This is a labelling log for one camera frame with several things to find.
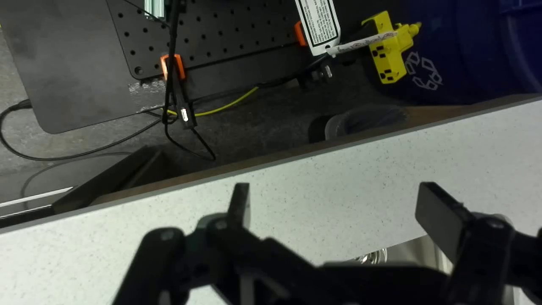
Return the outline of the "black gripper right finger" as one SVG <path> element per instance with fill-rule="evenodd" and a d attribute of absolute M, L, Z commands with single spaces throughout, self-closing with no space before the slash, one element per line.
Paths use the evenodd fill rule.
<path fill-rule="evenodd" d="M 473 212 L 434 182 L 419 185 L 416 219 L 455 265 L 446 289 L 451 305 L 502 305 L 509 287 L 542 304 L 541 234 Z"/>

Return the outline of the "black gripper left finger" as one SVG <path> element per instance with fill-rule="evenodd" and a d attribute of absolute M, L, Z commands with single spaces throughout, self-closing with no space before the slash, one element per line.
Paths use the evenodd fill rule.
<path fill-rule="evenodd" d="M 150 231 L 113 305 L 189 305 L 211 287 L 228 305 L 292 305 L 299 275 L 312 265 L 277 240 L 248 229 L 251 185 L 236 184 L 226 212 L 204 216 L 192 233 Z"/>

